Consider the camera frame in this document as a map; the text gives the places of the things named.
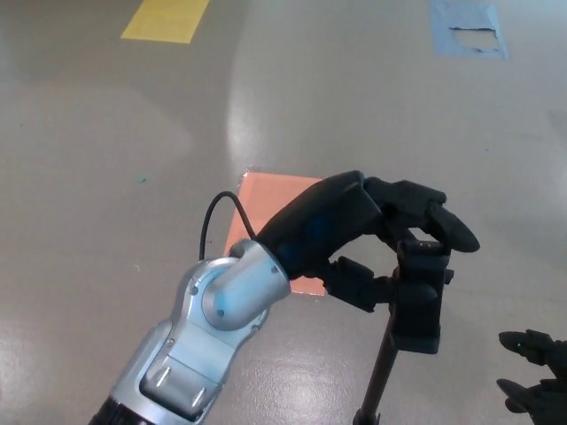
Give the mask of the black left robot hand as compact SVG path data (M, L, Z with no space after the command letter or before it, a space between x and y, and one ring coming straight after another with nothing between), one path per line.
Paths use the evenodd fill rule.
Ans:
M477 251L478 239L445 208L446 201L445 193L414 182L386 182L350 171L304 190L253 239L275 255L290 279L318 278L329 295L371 313L375 305L391 301L392 284L355 261L330 257L360 236L377 236L396 250L414 240L414 228L449 251Z

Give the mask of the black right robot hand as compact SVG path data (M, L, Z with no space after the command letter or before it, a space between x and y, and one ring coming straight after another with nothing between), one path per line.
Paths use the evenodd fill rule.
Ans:
M532 329L524 332L505 331L499 334L501 345L528 362L547 366L553 379L524 387L500 378L498 387L506 395L505 406L512 413L528 413L533 424L566 423L566 342Z

